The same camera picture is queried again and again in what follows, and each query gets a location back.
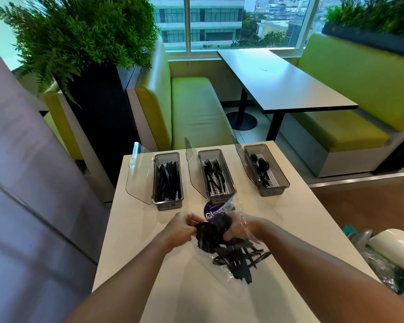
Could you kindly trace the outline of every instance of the table leg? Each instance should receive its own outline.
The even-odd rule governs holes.
[[[241,100],[239,101],[238,112],[229,112],[226,115],[232,129],[250,130],[257,126],[257,119],[251,114],[246,113],[247,97],[248,94],[243,88],[241,92]]]
[[[271,125],[269,126],[268,135],[266,136],[266,140],[275,141],[278,132],[280,131],[281,122],[284,118],[284,112],[274,113],[274,117],[272,118]]]

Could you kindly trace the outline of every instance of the planter box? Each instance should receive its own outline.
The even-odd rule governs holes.
[[[140,141],[125,90],[133,70],[92,65],[68,82],[78,105],[63,92],[114,186],[123,156],[132,154],[134,142]]]
[[[323,27],[322,33],[404,56],[404,36],[360,31],[356,27],[328,23]]]

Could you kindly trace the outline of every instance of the green booth bench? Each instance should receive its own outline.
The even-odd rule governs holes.
[[[281,134],[316,176],[373,171],[404,140],[404,57],[313,34],[298,68],[359,105],[285,115]]]
[[[172,78],[162,38],[150,70],[135,68],[127,87],[141,144],[152,152],[232,144],[233,130],[210,81]]]

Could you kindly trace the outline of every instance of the bag of black plastic utensils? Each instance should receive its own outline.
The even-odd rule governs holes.
[[[253,282],[252,273],[257,266],[271,254],[261,241],[248,230],[245,218],[239,214],[240,203],[229,200],[217,211],[207,215],[206,222],[196,226],[194,244],[198,261],[211,272],[222,284],[234,292]],[[223,234],[232,224],[230,213],[242,228],[245,239],[233,238],[223,240]]]

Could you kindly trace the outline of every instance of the tabletop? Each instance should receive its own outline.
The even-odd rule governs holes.
[[[267,49],[217,51],[264,113],[346,110],[358,105]]]
[[[261,197],[248,179],[234,145],[223,151],[237,188],[237,209],[266,217],[308,243],[377,278],[273,141],[264,142],[290,182],[283,195]],[[177,211],[203,215],[207,202],[191,185],[185,150],[179,150],[183,207],[157,211],[126,192],[130,155],[124,156],[93,290],[137,255]],[[227,281],[219,266],[204,261],[193,242],[163,262],[141,322],[318,322],[275,259],[252,270],[253,283]]]

